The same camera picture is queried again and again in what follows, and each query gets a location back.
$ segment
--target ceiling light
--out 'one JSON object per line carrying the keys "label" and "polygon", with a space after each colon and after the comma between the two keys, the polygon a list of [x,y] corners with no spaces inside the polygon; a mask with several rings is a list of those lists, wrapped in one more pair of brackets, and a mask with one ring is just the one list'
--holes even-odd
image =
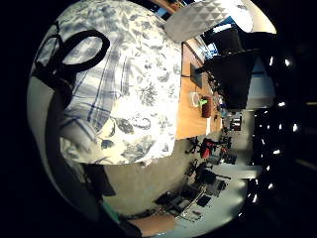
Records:
{"label": "ceiling light", "polygon": [[280,153],[280,150],[275,150],[275,151],[273,151],[273,153],[274,153],[275,155],[278,155],[278,154]]}
{"label": "ceiling light", "polygon": [[290,65],[290,61],[288,59],[285,59],[285,65],[289,66]]}
{"label": "ceiling light", "polygon": [[279,102],[277,105],[278,106],[285,106],[285,102]]}
{"label": "ceiling light", "polygon": [[269,59],[269,66],[271,66],[273,64],[273,57],[270,57]]}
{"label": "ceiling light", "polygon": [[253,203],[256,203],[256,202],[257,202],[257,200],[258,200],[258,196],[257,196],[257,195],[255,195],[255,196],[254,196],[254,199],[253,199],[253,201],[252,201],[252,202],[253,202]]}
{"label": "ceiling light", "polygon": [[297,129],[298,129],[298,126],[297,126],[297,124],[295,123],[295,124],[293,125],[293,132],[297,131]]}
{"label": "ceiling light", "polygon": [[316,106],[317,102],[306,102],[307,106]]}

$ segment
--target chair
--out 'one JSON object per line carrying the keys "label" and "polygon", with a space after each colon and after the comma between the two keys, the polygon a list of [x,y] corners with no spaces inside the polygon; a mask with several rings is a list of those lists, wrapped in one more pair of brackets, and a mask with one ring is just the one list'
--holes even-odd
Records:
{"label": "chair", "polygon": [[209,156],[211,156],[212,151],[216,151],[217,146],[224,144],[223,142],[215,142],[208,138],[204,138],[201,144],[199,144],[197,137],[189,138],[188,140],[191,143],[191,148],[189,151],[185,151],[185,153],[194,154],[198,147],[199,150],[197,152],[200,154],[201,159],[208,159]]}
{"label": "chair", "polygon": [[216,175],[206,170],[207,164],[201,163],[196,171],[195,182],[212,184],[216,180]]}
{"label": "chair", "polygon": [[223,180],[215,179],[212,184],[207,185],[206,193],[209,195],[219,196],[220,192],[227,187]]}
{"label": "chair", "polygon": [[227,149],[231,149],[231,146],[232,146],[232,137],[222,136],[221,142],[226,146]]}
{"label": "chair", "polygon": [[221,155],[221,160],[223,160],[223,163],[234,165],[236,163],[237,156],[224,152]]}

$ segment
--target wooden table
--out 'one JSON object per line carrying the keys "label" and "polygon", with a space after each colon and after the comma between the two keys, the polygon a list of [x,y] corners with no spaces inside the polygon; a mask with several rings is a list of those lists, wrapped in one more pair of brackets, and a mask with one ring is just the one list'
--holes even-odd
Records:
{"label": "wooden table", "polygon": [[[182,75],[190,75],[190,64],[194,64],[196,67],[201,66],[201,62],[196,59],[195,54],[191,48],[186,44],[182,46]],[[202,95],[211,95],[210,87],[207,82],[207,73],[203,74],[203,87],[202,89],[197,87],[189,77],[181,78],[179,106],[177,114],[177,129],[176,140],[205,135],[207,127],[207,118],[201,117],[201,109],[199,107],[191,107],[188,100],[188,93],[191,91],[197,91]],[[210,131],[221,130],[221,114],[217,111],[217,101],[212,100],[211,103],[211,123]]]}

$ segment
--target gray floor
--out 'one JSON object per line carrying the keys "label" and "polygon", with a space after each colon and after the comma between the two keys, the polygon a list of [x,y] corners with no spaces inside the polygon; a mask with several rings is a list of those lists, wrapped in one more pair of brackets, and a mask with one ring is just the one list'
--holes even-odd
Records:
{"label": "gray floor", "polygon": [[[219,133],[208,137],[218,140]],[[186,155],[189,148],[187,140],[175,141],[169,157],[142,168],[140,164],[106,166],[111,184],[117,192],[112,197],[104,197],[109,205],[122,215],[133,215],[156,207],[154,200],[166,191],[184,185],[185,171],[189,162],[199,159],[197,155]]]}
{"label": "gray floor", "polygon": [[[240,132],[230,132],[233,144],[230,153],[238,156],[236,165],[248,165],[252,156],[253,133],[255,126],[255,113],[243,111],[242,128]],[[205,207],[197,207],[203,216],[196,222],[178,219],[175,229],[160,235],[160,238],[190,238],[197,237],[213,231],[230,222],[244,205],[248,195],[248,183],[245,179],[231,179],[228,186],[219,197],[212,196]]]}

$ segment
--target cup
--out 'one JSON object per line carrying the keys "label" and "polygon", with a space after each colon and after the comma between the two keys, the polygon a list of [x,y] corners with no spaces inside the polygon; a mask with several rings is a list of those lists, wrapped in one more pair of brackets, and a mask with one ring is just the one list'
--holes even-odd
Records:
{"label": "cup", "polygon": [[191,107],[198,107],[199,105],[199,95],[197,92],[189,92],[188,93],[189,105]]}
{"label": "cup", "polygon": [[201,116],[208,118],[211,115],[211,96],[203,96],[201,99],[207,100],[207,103],[202,105]]}

